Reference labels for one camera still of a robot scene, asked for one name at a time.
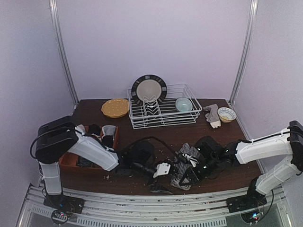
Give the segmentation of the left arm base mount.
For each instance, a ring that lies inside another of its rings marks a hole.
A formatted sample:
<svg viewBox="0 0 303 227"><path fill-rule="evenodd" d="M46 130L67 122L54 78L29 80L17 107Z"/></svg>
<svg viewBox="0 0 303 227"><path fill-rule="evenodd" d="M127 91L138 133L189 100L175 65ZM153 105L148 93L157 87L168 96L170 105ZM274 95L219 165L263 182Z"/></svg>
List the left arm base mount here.
<svg viewBox="0 0 303 227"><path fill-rule="evenodd" d="M44 196L44 205L53 208L51 213L51 221L61 226L68 222L73 214L81 214L84 208L85 200L82 198L60 195L50 195L46 188L42 189Z"/></svg>

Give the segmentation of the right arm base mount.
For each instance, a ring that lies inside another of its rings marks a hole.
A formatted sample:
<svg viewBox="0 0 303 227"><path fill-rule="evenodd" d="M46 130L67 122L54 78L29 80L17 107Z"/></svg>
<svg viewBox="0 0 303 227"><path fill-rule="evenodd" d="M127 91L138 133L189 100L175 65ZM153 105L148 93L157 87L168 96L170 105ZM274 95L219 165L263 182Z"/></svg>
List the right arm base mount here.
<svg viewBox="0 0 303 227"><path fill-rule="evenodd" d="M242 196L231 197L226 200L229 213L243 211L242 220L247 224L255 224L262 220L262 212L259 206L267 204L266 196L256 191L257 177L255 177L248 187L247 193Z"/></svg>

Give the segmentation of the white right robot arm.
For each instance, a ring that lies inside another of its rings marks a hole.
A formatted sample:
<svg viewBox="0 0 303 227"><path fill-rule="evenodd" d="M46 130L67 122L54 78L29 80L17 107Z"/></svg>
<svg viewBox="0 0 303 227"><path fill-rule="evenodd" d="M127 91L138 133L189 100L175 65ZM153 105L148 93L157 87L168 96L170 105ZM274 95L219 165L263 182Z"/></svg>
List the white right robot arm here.
<svg viewBox="0 0 303 227"><path fill-rule="evenodd" d="M218 168L227 169L257 159L284 155L285 158L271 170L251 181L246 198L259 200L276 186L303 172L303 126L298 121L291 121L287 128L277 133L255 140L237 140L225 147L211 136L204 136L196 142L195 148L203 161L185 171L179 181L181 186L194 185Z"/></svg>

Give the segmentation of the grey striped boxer underwear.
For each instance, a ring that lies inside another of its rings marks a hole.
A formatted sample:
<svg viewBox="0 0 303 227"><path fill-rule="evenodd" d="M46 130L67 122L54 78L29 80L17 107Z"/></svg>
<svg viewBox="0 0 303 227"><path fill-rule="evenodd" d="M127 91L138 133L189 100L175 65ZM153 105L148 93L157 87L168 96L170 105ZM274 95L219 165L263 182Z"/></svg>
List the grey striped boxer underwear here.
<svg viewBox="0 0 303 227"><path fill-rule="evenodd" d="M182 155L187 154L187 155L193 156L196 159L199 159L199 157L200 157L198 150L196 148L190 146L188 143L184 143L178 153L180 153ZM181 189L184 191L190 190L191 185L180 186L179 182L180 182L182 176L184 175L184 173L186 172L186 170L191 166L192 166L191 164L184 164L182 162L176 164L175 167L178 169L178 172L172 177L172 179L170 181L170 185L172 187L175 187L175 188L178 188L178 189Z"/></svg>

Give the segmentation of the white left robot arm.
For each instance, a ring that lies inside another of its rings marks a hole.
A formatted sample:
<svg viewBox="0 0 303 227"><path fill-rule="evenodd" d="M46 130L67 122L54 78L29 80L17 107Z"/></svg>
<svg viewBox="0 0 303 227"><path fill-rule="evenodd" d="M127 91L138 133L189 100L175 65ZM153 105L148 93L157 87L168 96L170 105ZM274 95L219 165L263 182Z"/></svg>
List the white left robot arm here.
<svg viewBox="0 0 303 227"><path fill-rule="evenodd" d="M147 161L155 158L147 137L117 150L114 148L115 133L112 125L77 125L70 115L40 126L29 152L39 163L46 194L54 198L63 197L59 162L67 153L82 157L107 172L126 167L151 179L172 172L173 164L169 161L154 167L147 166Z"/></svg>

